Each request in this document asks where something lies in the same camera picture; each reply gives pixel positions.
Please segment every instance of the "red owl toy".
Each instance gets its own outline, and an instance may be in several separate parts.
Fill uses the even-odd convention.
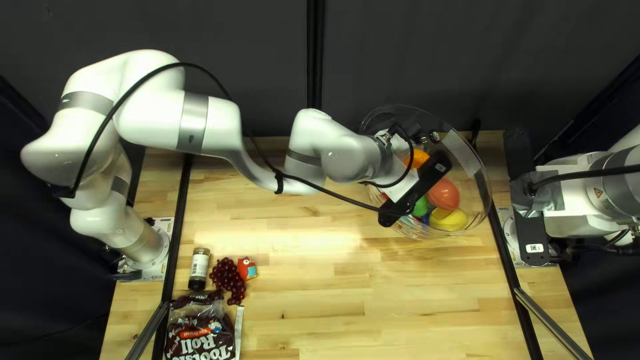
[[[258,277],[258,270],[255,263],[250,258],[238,259],[238,272],[244,281]]]

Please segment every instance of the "candy bag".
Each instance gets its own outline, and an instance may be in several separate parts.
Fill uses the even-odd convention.
[[[222,291],[216,290],[172,302],[164,351],[167,360],[236,358],[233,325],[222,301]]]

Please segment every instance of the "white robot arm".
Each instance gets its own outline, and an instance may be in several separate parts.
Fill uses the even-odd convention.
[[[51,184],[73,185],[86,149],[114,103],[144,75],[176,62],[167,53],[140,50],[74,73],[51,128],[23,148],[25,167]],[[237,105],[185,92],[183,87],[183,68],[164,71],[142,84],[105,128],[76,196],[62,198],[73,209],[70,221],[77,232],[102,240],[141,268],[163,255],[163,245],[150,226],[126,206],[131,166],[119,136],[148,147],[224,158],[257,185],[271,191],[278,188],[274,173],[255,164],[244,148]],[[394,153],[406,151],[408,145],[397,140],[391,146],[371,136],[356,135],[327,114],[304,109],[294,120],[284,172],[319,186],[326,177],[338,183],[368,179],[390,183],[406,168]],[[416,181],[409,173],[389,193],[399,198],[403,189]],[[316,192],[291,179],[284,179],[282,190],[301,195]]]

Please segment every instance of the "plastic egg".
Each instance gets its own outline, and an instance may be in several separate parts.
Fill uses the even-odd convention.
[[[429,211],[429,203],[427,202],[427,199],[425,199],[423,196],[415,203],[413,207],[413,211],[411,212],[411,215],[421,218],[428,211]]]
[[[436,208],[429,216],[429,226],[446,231],[460,231],[467,226],[468,216],[462,209]]]
[[[430,158],[430,156],[426,152],[424,152],[422,150],[414,149],[413,150],[413,162],[411,163],[411,168],[419,168],[419,167],[421,167],[422,164],[427,162],[427,160],[429,158]],[[409,158],[407,158],[404,161],[404,165],[405,166],[409,165]]]
[[[454,210],[460,205],[460,193],[456,185],[443,177],[429,189],[427,200],[437,208]]]

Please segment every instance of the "wooden tabletop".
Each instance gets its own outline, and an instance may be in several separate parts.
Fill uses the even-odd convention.
[[[282,165],[287,139],[259,142]],[[478,149],[496,205],[509,206],[502,131],[483,131]],[[135,206],[140,215],[173,216],[181,166],[182,154],[147,150]],[[362,185],[327,187],[369,201]],[[226,161],[197,157],[176,297],[187,293],[196,245],[211,249],[211,264],[250,256],[258,266],[243,302],[241,359],[528,358],[487,220],[461,236],[413,241],[380,227],[366,209],[322,193],[275,195]],[[518,276],[522,288],[589,352],[560,269],[524,268]],[[162,286],[117,284],[101,359],[126,356]],[[235,308],[229,309],[232,317]],[[568,358],[535,319],[534,326],[545,359]]]

